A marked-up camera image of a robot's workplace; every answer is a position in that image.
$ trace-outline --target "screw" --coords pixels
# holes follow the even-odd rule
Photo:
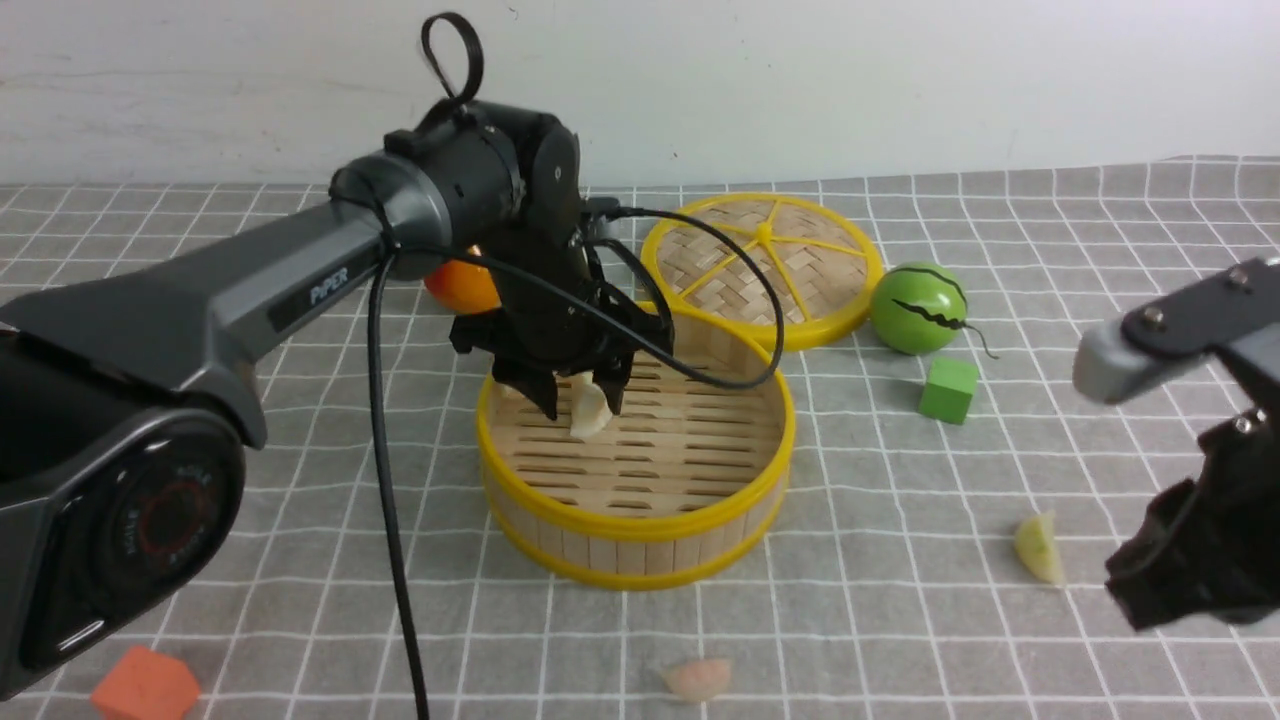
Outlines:
[[[1146,310],[1142,311],[1142,324],[1146,325],[1147,329],[1151,329],[1151,331],[1162,331],[1162,329],[1165,329],[1165,313],[1164,313],[1164,310],[1161,310],[1160,307],[1156,307],[1155,305],[1149,305]]]

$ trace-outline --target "green ball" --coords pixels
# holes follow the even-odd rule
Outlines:
[[[872,293],[872,325],[881,341],[908,355],[947,346],[965,327],[969,302],[960,281],[932,263],[905,263]]]

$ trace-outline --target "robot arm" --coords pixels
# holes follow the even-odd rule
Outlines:
[[[1138,630],[1208,612],[1256,623],[1280,606],[1280,264],[1251,260],[1087,333],[1074,383],[1123,404],[1217,359],[1254,409],[1199,437],[1204,466],[1160,493],[1107,560],[1107,591]]]
[[[238,509],[242,446],[266,442],[255,363],[390,255],[393,279],[420,282],[476,246],[669,352],[669,325],[588,249],[609,202],[579,195],[572,133],[531,110],[448,109],[339,170],[321,206],[0,307],[0,698],[204,568]],[[492,351],[494,377],[549,415],[554,375],[585,370],[620,410],[639,347],[545,288],[494,283],[502,307],[458,318],[454,346]]]

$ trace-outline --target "bamboo steamer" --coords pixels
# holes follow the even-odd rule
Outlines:
[[[742,192],[680,209],[723,231],[760,266],[787,324],[785,350],[827,345],[858,328],[883,275],[879,252],[856,225],[797,197]],[[765,348],[773,307],[750,269],[710,234],[662,220],[640,255],[672,306],[723,320]]]
[[[746,379],[769,356],[724,320],[675,310],[676,356]],[[492,375],[476,427],[494,520],[543,566],[613,589],[669,588],[718,573],[782,505],[795,409],[781,373],[750,391],[689,380],[636,354],[622,415],[568,436],[568,383],[548,420]]]

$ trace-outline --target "yellow rim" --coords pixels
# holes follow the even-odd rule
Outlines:
[[[795,296],[795,292],[792,290],[792,296],[796,297],[796,305],[800,306],[800,311],[804,314],[805,322],[787,324],[787,332],[782,341],[783,350],[794,352],[797,350],[806,350],[809,347],[818,347],[819,345],[827,345],[829,342],[835,342],[847,336],[849,333],[854,332],[859,325],[861,325],[867,320],[867,315],[870,313],[872,290],[876,288],[876,283],[878,283],[881,278],[884,275],[883,261],[881,260],[879,252],[876,250],[876,245],[872,242],[872,238],[867,237],[867,233],[860,231],[858,225],[850,223],[849,220],[828,210],[827,208],[818,205],[817,202],[809,202],[808,200],[801,200],[799,197],[790,197],[785,195],[773,195],[769,192],[737,192],[730,195],[718,195],[716,197],[708,197],[705,200],[699,200],[698,202],[685,205],[678,211],[685,215],[689,215],[716,205],[721,205],[723,202],[733,202],[740,200],[760,200],[760,201],[773,202],[774,205],[773,210],[771,211],[771,218],[773,214],[777,213],[778,208],[782,205],[795,205],[796,208],[803,208],[805,210],[809,210],[810,213],[817,213],[829,219],[831,222],[836,223],[837,225],[840,225],[841,229],[849,233],[849,237],[854,238],[854,242],[858,243],[859,250],[855,251],[847,247],[838,247],[822,241],[810,241],[806,238],[776,237],[773,238],[774,242],[783,242],[783,243],[801,242],[805,245],[810,245],[813,247],[822,247],[836,252],[858,255],[867,261],[867,284],[863,287],[861,292],[859,292],[858,296],[854,297],[851,302],[849,302],[840,310],[827,316],[810,319],[809,311],[804,306],[804,301],[800,300],[799,296]],[[735,234],[739,236],[737,238],[740,237],[753,238],[749,242],[741,243],[744,249],[748,249],[749,246],[754,247],[755,245],[758,245],[758,242],[754,240],[754,231],[751,228],[739,228],[733,225],[724,225],[721,223],[713,223],[713,224],[717,225],[717,229],[727,231],[727,234],[731,238],[735,238]],[[723,318],[703,311],[698,309],[695,305],[686,301],[684,296],[687,293],[687,291],[686,293],[672,292],[671,287],[663,279],[662,270],[658,266],[658,246],[662,243],[662,238],[668,232],[671,232],[677,227],[681,227],[681,223],[676,220],[662,220],[649,232],[649,236],[645,238],[644,247],[640,250],[640,261],[644,263],[644,266],[658,282],[658,287],[660,287],[663,292],[667,295],[667,301],[671,304],[672,309],[685,310],[703,319],[710,318],[714,320],[721,320],[722,323],[727,323],[728,327],[731,327],[737,333],[751,338],[754,342],[759,343],[765,350],[772,350],[773,338],[776,334],[773,325],[754,325],[749,323],[724,320]],[[769,256],[773,258],[774,254],[772,252],[772,249],[768,250],[769,250]],[[690,290],[696,288],[703,282],[705,282],[707,278],[710,278],[719,270],[723,270],[724,266],[731,264],[732,259],[733,258],[726,259],[721,264],[709,269],[705,274],[694,281],[694,284],[690,286]],[[783,265],[778,263],[776,258],[773,258],[773,265],[777,268],[778,273],[782,274],[783,281],[790,287],[791,275],[786,272]]]
[[[675,306],[672,306],[672,313],[694,316],[731,334],[742,336],[742,332],[736,325],[714,315],[692,313],[687,307]],[[759,345],[750,342],[745,345],[763,363],[768,364],[769,355]],[[787,389],[786,379],[783,379],[781,372],[776,372],[769,382],[778,384],[783,406],[782,439],[778,442],[778,450],[773,454],[769,464],[764,466],[764,470],[754,480],[732,496],[716,505],[685,512],[684,515],[672,518],[608,518],[557,502],[526,484],[507,465],[502,455],[498,454],[498,448],[493,443],[493,434],[489,432],[489,423],[485,421],[485,409],[489,406],[489,397],[494,392],[492,374],[485,377],[484,386],[480,388],[480,401],[476,410],[476,437],[480,446],[480,461],[493,471],[493,477],[498,484],[521,507],[562,529],[584,536],[628,542],[663,542],[696,536],[723,525],[754,507],[762,497],[777,486],[791,462],[791,451],[795,446],[796,434],[795,405],[791,401],[791,391]]]
[[[516,546],[517,550],[532,559],[534,562],[538,562],[557,575],[611,591],[660,591],[687,585],[689,583],[695,583],[703,578],[709,578],[728,568],[733,562],[737,562],[744,555],[755,547],[758,542],[760,542],[764,533],[768,532],[771,525],[773,525],[773,520],[777,519],[778,511],[782,510],[782,500],[786,497],[786,488],[787,480],[782,480],[783,495],[778,496],[777,502],[773,503],[773,510],[769,510],[769,514],[764,518],[764,521],[760,523],[760,527],[756,528],[754,533],[744,538],[737,547],[730,550],[710,562],[690,568],[689,570],[681,570],[680,573],[667,573],[663,575],[617,575],[613,573],[602,573],[599,570],[590,570],[572,565],[534,547],[527,539],[525,539],[524,536],[517,533],[516,529],[511,527],[511,523],[506,518],[503,518],[502,512],[498,511],[498,507],[493,503],[492,497],[489,498],[489,511],[493,514],[493,519],[498,523],[498,527],[502,528],[502,533],[511,541],[511,544]]]

